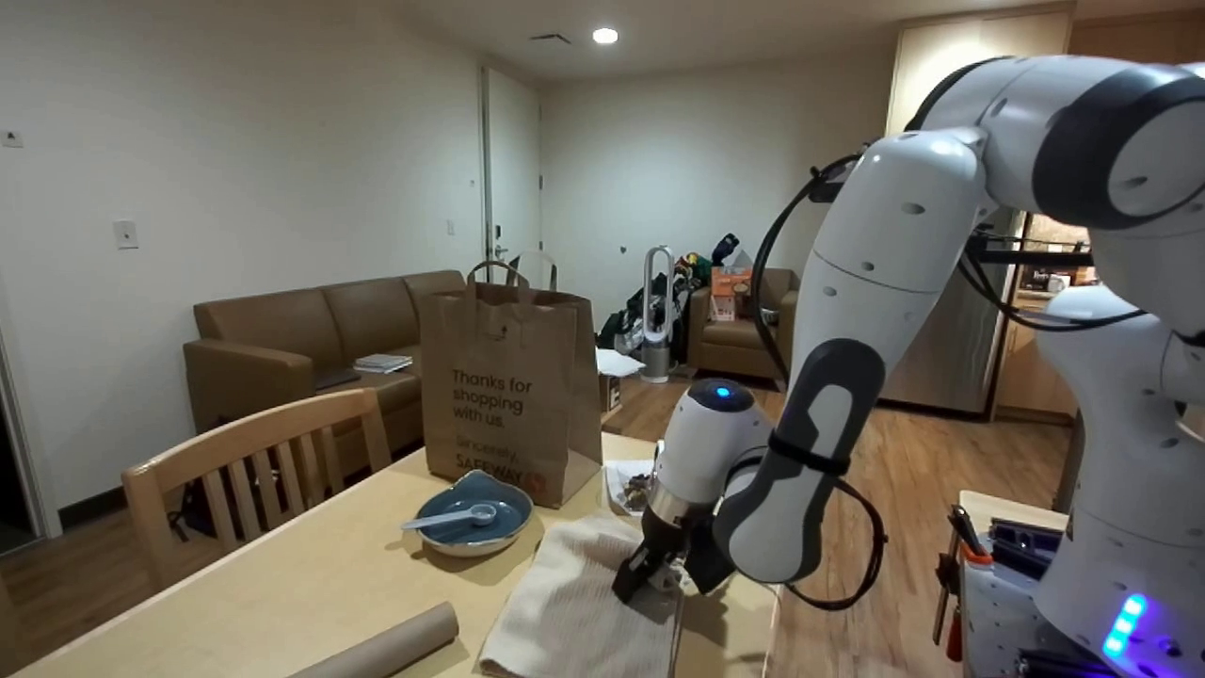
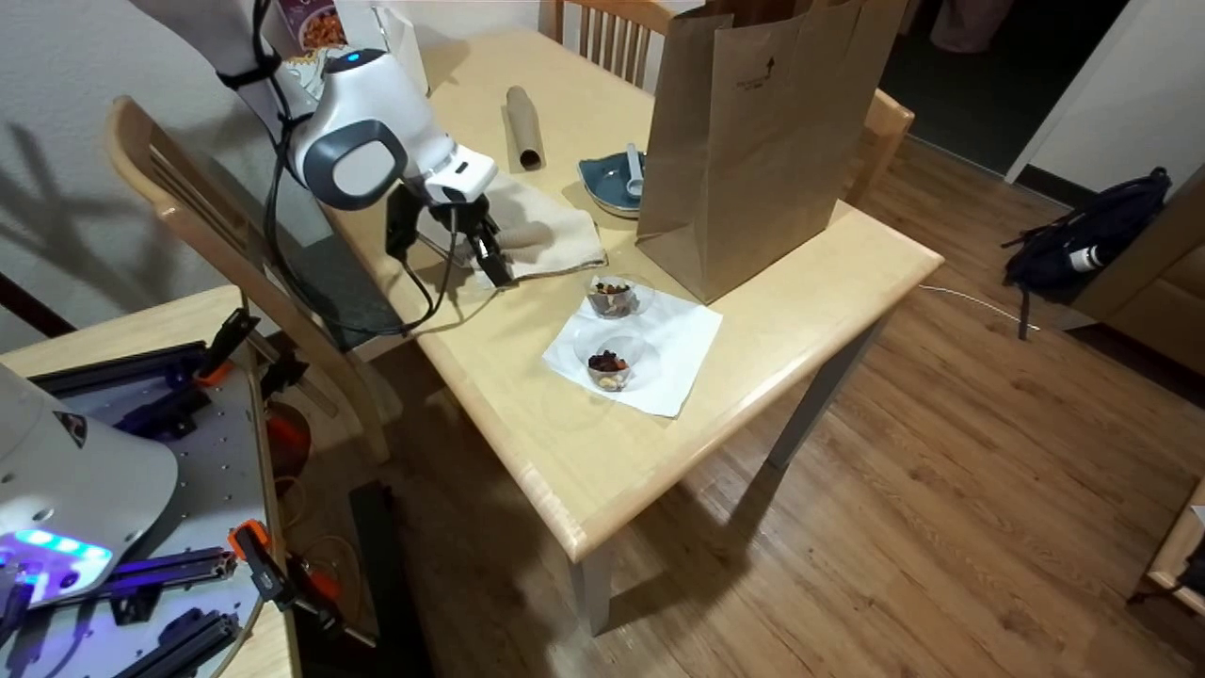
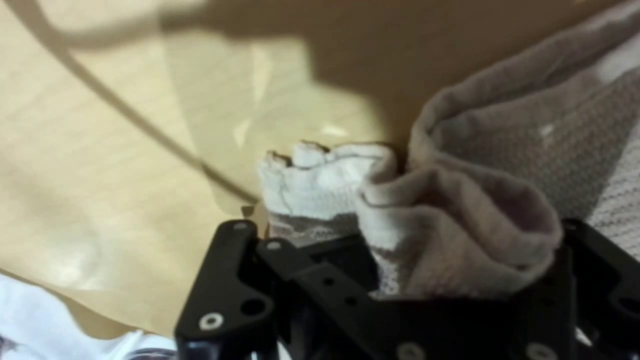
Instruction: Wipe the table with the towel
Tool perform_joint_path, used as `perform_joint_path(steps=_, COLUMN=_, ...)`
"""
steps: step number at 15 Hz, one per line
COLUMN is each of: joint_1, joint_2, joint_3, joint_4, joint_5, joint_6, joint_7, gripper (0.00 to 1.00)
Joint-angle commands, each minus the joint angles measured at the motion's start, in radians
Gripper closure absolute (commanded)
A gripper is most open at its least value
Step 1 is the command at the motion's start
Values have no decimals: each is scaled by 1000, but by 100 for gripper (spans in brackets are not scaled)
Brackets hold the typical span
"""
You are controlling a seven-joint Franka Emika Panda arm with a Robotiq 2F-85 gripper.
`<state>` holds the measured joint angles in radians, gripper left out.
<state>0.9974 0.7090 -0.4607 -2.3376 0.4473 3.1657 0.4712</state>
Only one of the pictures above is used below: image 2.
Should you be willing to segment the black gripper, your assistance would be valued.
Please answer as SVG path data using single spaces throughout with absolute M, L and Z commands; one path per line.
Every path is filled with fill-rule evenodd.
M 470 199 L 470 205 L 435 205 L 432 218 L 448 231 L 448 253 L 457 267 L 478 267 L 492 287 L 511 287 L 511 267 L 492 240 L 497 222 L 488 218 L 488 199 Z

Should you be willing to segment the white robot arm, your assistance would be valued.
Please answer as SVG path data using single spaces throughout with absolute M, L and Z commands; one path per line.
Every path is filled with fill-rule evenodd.
M 415 21 L 380 0 L 336 0 L 341 44 L 287 44 L 275 0 L 130 0 L 183 39 L 260 115 L 299 186 L 336 210 L 365 210 L 408 188 L 492 287 L 511 272 L 486 188 L 497 162 L 450 138 L 429 102 Z

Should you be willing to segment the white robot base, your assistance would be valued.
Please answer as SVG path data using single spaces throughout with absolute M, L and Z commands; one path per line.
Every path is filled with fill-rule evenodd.
M 0 559 L 29 606 L 83 599 L 157 522 L 178 456 L 0 369 Z

